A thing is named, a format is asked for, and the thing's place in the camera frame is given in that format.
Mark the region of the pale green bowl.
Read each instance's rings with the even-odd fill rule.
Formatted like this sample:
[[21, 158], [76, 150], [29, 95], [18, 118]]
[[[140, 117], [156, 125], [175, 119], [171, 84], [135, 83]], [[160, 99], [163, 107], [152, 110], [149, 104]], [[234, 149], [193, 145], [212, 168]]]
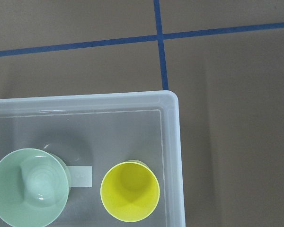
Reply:
[[64, 210], [71, 187], [56, 155], [23, 148], [0, 161], [0, 218], [12, 227], [45, 227]]

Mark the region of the translucent white plastic box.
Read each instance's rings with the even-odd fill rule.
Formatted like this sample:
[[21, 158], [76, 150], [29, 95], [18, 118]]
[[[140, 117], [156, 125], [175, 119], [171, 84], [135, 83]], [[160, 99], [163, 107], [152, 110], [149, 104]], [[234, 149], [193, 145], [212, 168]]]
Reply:
[[133, 227], [183, 227], [179, 107], [170, 91], [0, 99], [0, 160], [37, 148], [69, 166], [91, 166], [92, 187], [74, 187], [54, 227], [127, 227], [100, 199], [104, 175], [114, 165], [139, 160], [156, 175], [156, 209]]

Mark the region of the yellow plastic cup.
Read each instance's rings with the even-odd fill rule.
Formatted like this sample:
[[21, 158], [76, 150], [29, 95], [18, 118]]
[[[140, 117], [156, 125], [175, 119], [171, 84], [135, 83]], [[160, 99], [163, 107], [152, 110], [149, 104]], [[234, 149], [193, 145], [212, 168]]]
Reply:
[[112, 217], [123, 222], [138, 222], [156, 209], [160, 184], [144, 162], [128, 160], [111, 167], [104, 175], [100, 198]]

